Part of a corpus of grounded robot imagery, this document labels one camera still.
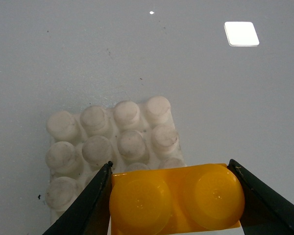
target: lego stud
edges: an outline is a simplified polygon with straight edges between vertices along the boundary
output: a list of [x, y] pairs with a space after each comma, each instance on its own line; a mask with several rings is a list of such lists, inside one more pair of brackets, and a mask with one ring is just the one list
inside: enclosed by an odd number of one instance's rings
[[155, 235], [171, 216], [172, 199], [167, 184], [159, 176], [146, 172], [124, 175], [112, 189], [112, 223], [124, 234]]
[[132, 101], [122, 101], [115, 106], [113, 116], [123, 130], [134, 128], [140, 120], [140, 109]]
[[46, 164], [55, 172], [65, 174], [75, 170], [81, 163], [75, 147], [65, 141], [53, 144], [46, 153]]
[[72, 141], [79, 134], [79, 127], [72, 114], [59, 111], [48, 119], [47, 131], [58, 141]]
[[90, 165], [99, 169], [112, 161], [114, 152], [109, 139], [105, 136], [93, 136], [84, 143], [82, 155]]
[[150, 168], [144, 163], [132, 163], [125, 169], [125, 172], [135, 171], [135, 170], [150, 170]]
[[184, 204], [197, 224], [221, 230], [239, 221], [245, 205], [244, 193], [239, 180], [226, 167], [201, 165], [184, 182]]
[[149, 122], [153, 124], [165, 123], [171, 113], [171, 105], [163, 96], [154, 96], [145, 104], [145, 112]]
[[86, 108], [79, 119], [88, 136], [103, 135], [109, 129], [106, 110], [100, 106]]
[[66, 211], [82, 192], [76, 180], [59, 177], [52, 181], [46, 191], [47, 205], [56, 212]]
[[136, 130], [127, 130], [118, 140], [118, 150], [124, 159], [139, 161], [146, 156], [146, 144], [142, 135]]
[[186, 164], [182, 159], [169, 158], [169, 159], [162, 161], [159, 164], [159, 169], [179, 168], [179, 167], [185, 167], [185, 166], [186, 166]]
[[151, 134], [151, 142], [159, 153], [171, 153], [179, 143], [176, 129], [169, 125], [156, 126]]

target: plastic brick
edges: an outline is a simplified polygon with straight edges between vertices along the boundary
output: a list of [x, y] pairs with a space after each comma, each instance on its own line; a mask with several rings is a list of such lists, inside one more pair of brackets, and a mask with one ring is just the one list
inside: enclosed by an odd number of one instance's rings
[[167, 235], [239, 227], [245, 199], [225, 164], [112, 176], [112, 235]]
[[[46, 154], [51, 223], [108, 161], [114, 163], [113, 173], [186, 166], [171, 105], [162, 96], [139, 104], [122, 101], [114, 108], [94, 105], [81, 114], [59, 111], [48, 119], [47, 131], [52, 138]], [[59, 179], [61, 193], [54, 190]]]

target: white table surface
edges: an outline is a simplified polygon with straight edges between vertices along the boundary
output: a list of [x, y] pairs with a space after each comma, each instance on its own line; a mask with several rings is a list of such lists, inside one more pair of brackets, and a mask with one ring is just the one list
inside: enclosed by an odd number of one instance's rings
[[[231, 47], [227, 21], [259, 46]], [[49, 227], [52, 113], [153, 95], [188, 165], [233, 158], [294, 204], [294, 0], [0, 0], [0, 235]]]

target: white lego brick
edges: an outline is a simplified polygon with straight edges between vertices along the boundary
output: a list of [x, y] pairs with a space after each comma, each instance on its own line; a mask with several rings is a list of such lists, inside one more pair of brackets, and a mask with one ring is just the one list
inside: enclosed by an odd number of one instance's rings
[[[59, 111], [47, 121], [47, 131], [52, 136], [46, 154], [51, 223], [108, 161], [114, 163], [113, 173], [186, 166], [171, 105], [162, 96], [139, 104], [122, 101], [107, 109], [90, 106], [81, 114]], [[64, 184], [61, 193], [59, 182]]]

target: yellow lego brick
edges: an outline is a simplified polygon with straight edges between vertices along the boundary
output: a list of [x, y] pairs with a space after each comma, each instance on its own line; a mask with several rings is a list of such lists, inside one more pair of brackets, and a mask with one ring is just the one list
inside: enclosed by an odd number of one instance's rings
[[239, 227], [244, 193], [226, 164], [114, 174], [111, 235], [168, 235]]

